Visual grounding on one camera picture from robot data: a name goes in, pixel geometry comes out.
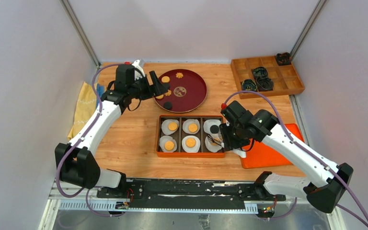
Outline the orange box lid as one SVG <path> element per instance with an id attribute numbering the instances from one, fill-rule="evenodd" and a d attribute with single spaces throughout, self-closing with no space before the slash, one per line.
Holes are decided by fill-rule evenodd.
<path id="1" fill-rule="evenodd" d="M 252 149 L 241 158 L 244 169 L 292 165 L 292 163 L 276 150 L 261 142 L 255 142 Z"/>

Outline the dark red round plate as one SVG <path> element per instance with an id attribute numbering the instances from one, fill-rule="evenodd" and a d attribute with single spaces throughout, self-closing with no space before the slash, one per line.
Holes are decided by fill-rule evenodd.
<path id="1" fill-rule="evenodd" d="M 181 79 L 176 78 L 176 73 L 183 73 Z M 164 96 L 163 99 L 154 101 L 163 108 L 165 102 L 172 103 L 173 113 L 187 113 L 199 107 L 207 97 L 207 84 L 205 80 L 196 72 L 188 69 L 173 69 L 159 76 L 159 80 L 169 78 L 170 96 Z"/>

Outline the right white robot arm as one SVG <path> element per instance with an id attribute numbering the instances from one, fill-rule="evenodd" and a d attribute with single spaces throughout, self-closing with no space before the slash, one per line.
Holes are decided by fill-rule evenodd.
<path id="1" fill-rule="evenodd" d="M 305 177 L 281 176 L 263 172 L 255 181 L 257 198 L 267 200 L 272 195 L 305 198 L 317 210 L 332 213 L 353 174 L 347 164 L 337 164 L 306 145 L 284 125 L 278 113 L 261 109 L 256 114 L 246 110 L 238 101 L 221 105 L 226 122 L 219 125 L 222 147 L 241 158 L 251 141 L 261 142 L 298 167 Z"/>

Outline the orange compartment box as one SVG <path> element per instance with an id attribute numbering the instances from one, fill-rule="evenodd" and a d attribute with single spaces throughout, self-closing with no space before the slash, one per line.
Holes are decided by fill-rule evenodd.
<path id="1" fill-rule="evenodd" d="M 219 131 L 221 116 L 161 115 L 158 120 L 156 152 L 161 158 L 223 158 Z"/>

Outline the metal tongs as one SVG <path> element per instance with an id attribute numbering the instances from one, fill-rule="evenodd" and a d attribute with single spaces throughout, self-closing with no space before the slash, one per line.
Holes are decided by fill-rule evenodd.
<path id="1" fill-rule="evenodd" d="M 220 150 L 224 150 L 224 143 L 214 135 L 207 134 L 205 138 L 205 146 L 208 151 L 217 153 Z M 241 158 L 246 158 L 247 154 L 246 151 L 242 150 L 241 148 L 232 149 L 231 152 L 237 154 Z"/>

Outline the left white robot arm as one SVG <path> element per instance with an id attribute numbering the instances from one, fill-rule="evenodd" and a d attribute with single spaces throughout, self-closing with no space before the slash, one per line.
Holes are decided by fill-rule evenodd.
<path id="1" fill-rule="evenodd" d="M 60 182 L 66 182 L 79 186 L 81 190 L 107 187 L 114 197 L 124 197 L 128 187 L 126 175 L 100 168 L 95 153 L 111 125 L 129 109 L 133 99 L 142 102 L 167 91 L 167 85 L 159 80 L 156 72 L 145 74 L 139 60 L 132 64 L 117 64 L 115 80 L 102 95 L 94 93 L 98 100 L 94 114 L 75 137 L 55 148 L 59 192 L 69 197 L 60 185 Z"/>

